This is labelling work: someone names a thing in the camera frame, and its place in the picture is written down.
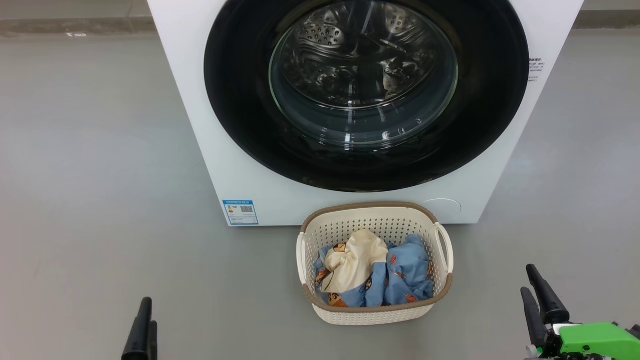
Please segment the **washing machine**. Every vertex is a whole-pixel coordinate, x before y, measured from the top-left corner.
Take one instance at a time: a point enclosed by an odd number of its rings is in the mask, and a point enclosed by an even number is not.
[[[582,0],[149,0],[224,216],[479,221]]]

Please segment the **white plastic basket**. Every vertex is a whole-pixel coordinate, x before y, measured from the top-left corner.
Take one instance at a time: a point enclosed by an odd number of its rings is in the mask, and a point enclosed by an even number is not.
[[[361,229],[371,230],[382,240],[396,245],[404,243],[409,234],[420,235],[433,264],[434,297],[383,307],[332,307],[325,303],[314,286],[318,250],[343,243]],[[379,325],[419,318],[444,298],[453,282],[453,248],[447,231],[427,209],[409,202],[351,204],[316,211],[302,225],[297,247],[303,289],[318,316],[334,325]]]

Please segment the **green plastic part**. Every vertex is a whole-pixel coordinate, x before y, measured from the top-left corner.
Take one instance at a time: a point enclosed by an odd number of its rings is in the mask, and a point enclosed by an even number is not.
[[[612,323],[588,323],[560,328],[560,353],[598,354],[616,360],[640,359],[640,340]]]

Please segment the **brown basket rim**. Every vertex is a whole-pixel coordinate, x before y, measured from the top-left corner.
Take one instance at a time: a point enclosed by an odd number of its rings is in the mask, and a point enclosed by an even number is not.
[[[361,203],[357,203],[357,204],[347,204],[347,205],[332,206],[330,208],[324,208],[324,209],[318,210],[315,213],[311,214],[305,220],[304,224],[302,224],[301,232],[306,233],[307,232],[307,227],[309,226],[311,221],[313,221],[314,219],[316,219],[320,215],[324,215],[324,214],[328,214],[328,213],[334,213],[334,212],[337,212],[337,211],[354,210],[354,209],[367,209],[367,208],[409,208],[409,209],[414,209],[414,210],[420,211],[421,213],[427,215],[427,217],[434,224],[438,222],[436,217],[434,217],[433,214],[429,210],[423,208],[422,206],[420,206],[418,204],[413,204],[411,202],[401,202],[401,201],[361,202]],[[440,293],[438,293],[438,295],[434,296],[433,298],[428,299],[428,300],[424,300],[424,301],[412,302],[411,304],[391,305],[391,306],[381,306],[381,307],[335,307],[335,306],[330,306],[329,304],[323,302],[321,299],[317,298],[311,292],[311,289],[309,288],[309,285],[304,284],[302,286],[302,288],[303,288],[305,294],[307,294],[307,298],[309,299],[309,301],[311,301],[311,303],[313,305],[319,307],[320,309],[322,309],[324,311],[327,311],[327,312],[330,312],[330,313],[365,314],[365,313],[388,313],[388,312],[391,312],[391,311],[409,310],[409,309],[415,309],[415,308],[418,308],[418,307],[433,305],[433,304],[437,303],[438,301],[442,300],[448,294],[449,290],[451,290],[451,285],[452,284],[453,284],[453,274],[449,273],[449,274],[447,274],[447,282],[445,282],[444,287],[442,288],[442,291]]]

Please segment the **glass window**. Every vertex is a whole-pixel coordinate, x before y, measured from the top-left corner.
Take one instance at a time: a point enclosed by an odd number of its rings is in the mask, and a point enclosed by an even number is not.
[[[273,52],[269,82],[282,113],[319,143],[383,149],[445,110],[458,80],[449,39],[397,4],[356,0],[305,15]]]

